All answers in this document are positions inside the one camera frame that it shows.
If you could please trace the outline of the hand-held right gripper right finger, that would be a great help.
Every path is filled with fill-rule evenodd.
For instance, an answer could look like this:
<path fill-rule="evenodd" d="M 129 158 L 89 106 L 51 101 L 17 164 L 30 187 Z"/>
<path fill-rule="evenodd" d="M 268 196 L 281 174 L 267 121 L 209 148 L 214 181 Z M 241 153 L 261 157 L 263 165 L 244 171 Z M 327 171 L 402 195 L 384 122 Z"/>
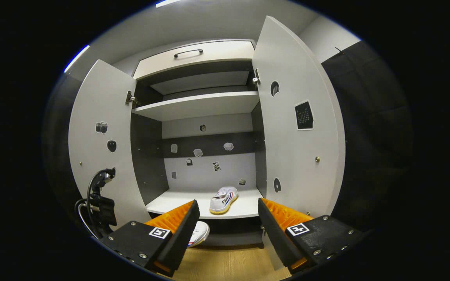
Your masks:
<path fill-rule="evenodd" d="M 258 214 L 277 257 L 291 274 L 311 270 L 352 251 L 366 233 L 340 220 L 311 217 L 260 198 Z"/>

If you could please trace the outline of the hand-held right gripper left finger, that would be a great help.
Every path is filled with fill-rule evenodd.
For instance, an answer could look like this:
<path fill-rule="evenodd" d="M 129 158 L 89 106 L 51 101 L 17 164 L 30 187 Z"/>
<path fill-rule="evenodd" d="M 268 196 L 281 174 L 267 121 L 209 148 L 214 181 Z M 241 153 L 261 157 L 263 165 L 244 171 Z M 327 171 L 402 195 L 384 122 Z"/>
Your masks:
<path fill-rule="evenodd" d="M 198 201 L 192 200 L 148 222 L 130 221 L 100 243 L 144 270 L 172 277 L 199 218 Z"/>

